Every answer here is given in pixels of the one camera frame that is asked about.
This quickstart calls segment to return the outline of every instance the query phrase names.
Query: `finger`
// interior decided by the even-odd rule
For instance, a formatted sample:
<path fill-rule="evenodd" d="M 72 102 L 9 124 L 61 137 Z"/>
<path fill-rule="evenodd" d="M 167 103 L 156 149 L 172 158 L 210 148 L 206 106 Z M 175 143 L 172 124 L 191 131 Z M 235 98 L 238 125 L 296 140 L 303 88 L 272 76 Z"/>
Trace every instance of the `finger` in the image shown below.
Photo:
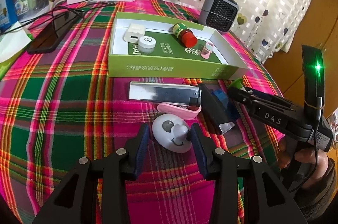
<path fill-rule="evenodd" d="M 280 151 L 286 151 L 286 138 L 285 136 L 279 141 L 278 148 Z"/>
<path fill-rule="evenodd" d="M 291 158 L 287 152 L 278 153 L 278 166 L 280 168 L 286 168 L 291 162 Z"/>
<path fill-rule="evenodd" d="M 323 158 L 326 158 L 327 155 L 324 151 L 318 150 L 318 165 Z M 314 165 L 316 163 L 316 154 L 314 148 L 302 149 L 295 153 L 295 159 L 300 163 L 311 163 Z"/>
<path fill-rule="evenodd" d="M 316 163 L 316 156 L 314 148 L 307 148 L 295 153 L 295 159 L 301 163 Z M 303 188 L 308 188 L 317 181 L 319 181 L 326 173 L 328 168 L 328 157 L 327 154 L 319 150 L 318 151 L 318 166 L 311 176 L 311 178 L 303 185 Z"/>

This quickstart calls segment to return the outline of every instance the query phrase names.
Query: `phone charger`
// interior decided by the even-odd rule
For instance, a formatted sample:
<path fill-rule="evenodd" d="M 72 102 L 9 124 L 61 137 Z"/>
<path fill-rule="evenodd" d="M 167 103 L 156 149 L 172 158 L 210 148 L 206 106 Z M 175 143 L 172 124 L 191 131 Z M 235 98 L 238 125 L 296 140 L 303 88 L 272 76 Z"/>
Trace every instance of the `phone charger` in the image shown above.
<path fill-rule="evenodd" d="M 124 41 L 128 43 L 137 44 L 140 37 L 146 33 L 146 27 L 139 24 L 130 24 L 129 28 L 124 34 Z"/>

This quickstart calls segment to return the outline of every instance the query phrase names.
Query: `rubber band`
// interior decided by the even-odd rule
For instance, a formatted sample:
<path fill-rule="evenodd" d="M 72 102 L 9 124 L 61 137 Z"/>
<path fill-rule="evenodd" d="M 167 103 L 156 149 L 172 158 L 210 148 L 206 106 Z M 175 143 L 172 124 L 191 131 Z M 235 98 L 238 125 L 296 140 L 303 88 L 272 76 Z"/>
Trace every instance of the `rubber band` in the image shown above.
<path fill-rule="evenodd" d="M 315 109 L 315 110 L 322 110 L 322 109 L 325 107 L 325 104 L 324 104 L 322 107 L 320 107 L 320 108 L 315 107 L 315 106 L 312 106 L 312 105 L 308 104 L 305 100 L 304 100 L 304 103 L 305 103 L 307 106 L 309 106 L 310 108 L 313 108 L 313 109 Z"/>

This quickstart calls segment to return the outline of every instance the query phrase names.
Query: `jar lid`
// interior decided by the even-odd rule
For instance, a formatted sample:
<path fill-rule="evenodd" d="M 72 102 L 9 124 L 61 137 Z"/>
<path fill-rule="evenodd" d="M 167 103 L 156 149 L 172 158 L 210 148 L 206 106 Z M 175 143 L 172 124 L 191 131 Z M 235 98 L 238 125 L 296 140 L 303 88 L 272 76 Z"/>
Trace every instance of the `jar lid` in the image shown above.
<path fill-rule="evenodd" d="M 156 45 L 156 40 L 153 37 L 141 36 L 139 38 L 139 46 L 143 48 L 154 48 Z"/>
<path fill-rule="evenodd" d="M 191 48 L 197 44 L 197 38 L 192 32 L 187 32 L 182 36 L 182 43 L 187 47 Z"/>

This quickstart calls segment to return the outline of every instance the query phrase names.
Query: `smiley face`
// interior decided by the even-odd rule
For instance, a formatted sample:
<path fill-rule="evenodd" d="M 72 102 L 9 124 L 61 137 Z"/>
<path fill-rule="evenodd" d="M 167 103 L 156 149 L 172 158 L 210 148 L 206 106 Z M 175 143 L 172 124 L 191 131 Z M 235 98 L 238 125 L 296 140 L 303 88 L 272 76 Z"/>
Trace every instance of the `smiley face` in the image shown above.
<path fill-rule="evenodd" d="M 185 153 L 192 146 L 189 126 L 173 114 L 157 117 L 153 122 L 153 134 L 161 146 L 173 152 Z"/>

